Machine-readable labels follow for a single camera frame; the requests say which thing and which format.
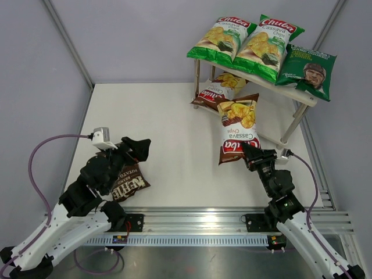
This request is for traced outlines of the brown Kettle sea salt bag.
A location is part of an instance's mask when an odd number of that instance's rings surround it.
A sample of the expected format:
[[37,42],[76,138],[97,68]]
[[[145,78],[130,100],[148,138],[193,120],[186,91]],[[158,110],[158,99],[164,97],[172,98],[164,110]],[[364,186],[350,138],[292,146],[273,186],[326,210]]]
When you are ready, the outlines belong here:
[[141,162],[134,161],[132,166],[124,166],[122,171],[114,172],[115,180],[111,190],[114,201],[124,202],[137,191],[150,186],[140,170],[139,163]]

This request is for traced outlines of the brown Chuba chips bag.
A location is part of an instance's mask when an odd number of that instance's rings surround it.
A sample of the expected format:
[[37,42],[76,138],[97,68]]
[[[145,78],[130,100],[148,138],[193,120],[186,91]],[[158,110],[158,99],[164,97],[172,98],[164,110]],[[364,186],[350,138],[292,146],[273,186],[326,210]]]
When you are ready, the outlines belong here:
[[245,158],[242,145],[261,147],[256,130],[256,107],[259,94],[220,101],[217,110],[221,119],[219,164]]
[[234,99],[249,81],[228,72],[222,72],[212,82],[196,95],[191,104],[203,106],[217,111],[217,105],[222,101]]

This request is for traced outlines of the dark green Real chips bag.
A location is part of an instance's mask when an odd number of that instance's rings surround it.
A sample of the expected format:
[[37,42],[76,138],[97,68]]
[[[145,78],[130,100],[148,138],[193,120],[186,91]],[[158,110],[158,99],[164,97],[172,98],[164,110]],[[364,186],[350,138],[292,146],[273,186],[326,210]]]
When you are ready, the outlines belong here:
[[289,86],[329,102],[331,74],[337,59],[327,53],[288,44],[276,86]]

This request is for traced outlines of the green Chuba cassava chips bag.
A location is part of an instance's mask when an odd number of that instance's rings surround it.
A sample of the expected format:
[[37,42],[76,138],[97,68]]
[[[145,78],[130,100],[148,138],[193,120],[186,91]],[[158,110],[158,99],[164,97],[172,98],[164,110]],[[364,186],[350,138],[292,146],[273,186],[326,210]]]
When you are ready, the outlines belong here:
[[239,17],[220,17],[203,38],[188,51],[187,57],[231,66],[242,44],[256,27],[257,24]]

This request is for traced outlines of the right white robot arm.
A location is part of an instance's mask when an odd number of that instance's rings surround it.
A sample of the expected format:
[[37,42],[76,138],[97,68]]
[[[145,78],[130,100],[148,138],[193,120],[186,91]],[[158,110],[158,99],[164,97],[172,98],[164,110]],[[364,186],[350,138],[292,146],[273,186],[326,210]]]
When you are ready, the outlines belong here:
[[316,278],[365,278],[358,265],[351,265],[322,236],[311,220],[313,205],[306,210],[293,193],[295,185],[289,170],[277,170],[277,153],[242,144],[244,160],[251,172],[257,172],[267,196],[264,225],[289,239]]

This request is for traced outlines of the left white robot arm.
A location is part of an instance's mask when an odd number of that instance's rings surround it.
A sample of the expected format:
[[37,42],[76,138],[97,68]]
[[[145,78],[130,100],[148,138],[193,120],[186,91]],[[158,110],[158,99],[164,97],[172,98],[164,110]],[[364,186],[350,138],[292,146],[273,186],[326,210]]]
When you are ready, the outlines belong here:
[[55,207],[47,208],[46,220],[20,244],[1,250],[1,272],[13,267],[9,278],[47,278],[62,259],[95,235],[135,229],[122,206],[103,196],[110,194],[124,167],[147,160],[151,141],[123,137],[118,144],[94,144],[99,153],[87,161]]

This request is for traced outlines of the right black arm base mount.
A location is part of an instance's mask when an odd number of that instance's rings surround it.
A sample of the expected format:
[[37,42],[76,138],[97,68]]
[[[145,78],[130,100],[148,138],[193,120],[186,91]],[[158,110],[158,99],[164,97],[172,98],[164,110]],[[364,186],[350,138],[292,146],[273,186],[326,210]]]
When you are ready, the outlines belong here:
[[278,229],[271,227],[265,220],[263,213],[249,213],[244,215],[246,229],[249,233],[277,233]]

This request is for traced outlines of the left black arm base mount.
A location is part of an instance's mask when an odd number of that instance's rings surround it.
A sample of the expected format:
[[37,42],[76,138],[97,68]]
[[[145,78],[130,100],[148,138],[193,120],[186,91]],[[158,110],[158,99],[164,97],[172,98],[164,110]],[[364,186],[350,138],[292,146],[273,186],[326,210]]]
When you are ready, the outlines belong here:
[[126,233],[141,233],[144,227],[144,215],[143,214],[128,214],[124,223],[117,228],[111,229],[111,232]]

